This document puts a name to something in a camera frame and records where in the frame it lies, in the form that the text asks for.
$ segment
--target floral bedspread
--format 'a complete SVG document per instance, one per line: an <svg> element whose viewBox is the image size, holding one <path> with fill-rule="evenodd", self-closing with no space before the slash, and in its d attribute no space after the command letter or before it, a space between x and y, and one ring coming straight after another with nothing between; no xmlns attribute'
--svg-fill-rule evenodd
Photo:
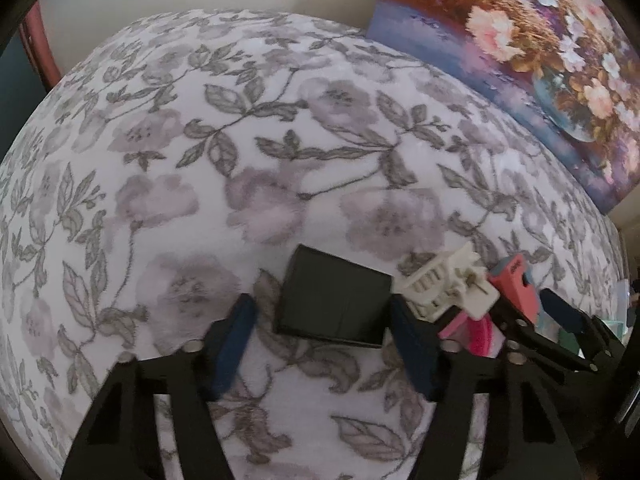
<svg viewBox="0 0 640 480"><path fill-rule="evenodd" d="M359 30L276 12L140 19L76 66L0 167L0 410L57 478L116 356L260 307L210 406L236 478L404 479L433 405L393 342L271 331L304 243L391 274L471 240L607 316L615 228L547 149L445 73ZM478 468L478 397L462 478ZM170 404L162 455L179 478Z"/></svg>

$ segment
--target flower painting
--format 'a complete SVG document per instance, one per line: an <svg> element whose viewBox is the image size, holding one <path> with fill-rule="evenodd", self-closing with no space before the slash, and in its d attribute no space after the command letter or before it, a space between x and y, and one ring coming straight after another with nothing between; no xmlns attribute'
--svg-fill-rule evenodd
<svg viewBox="0 0 640 480"><path fill-rule="evenodd" d="M539 138L609 212L640 180L640 61L601 0L379 0L368 37Z"/></svg>

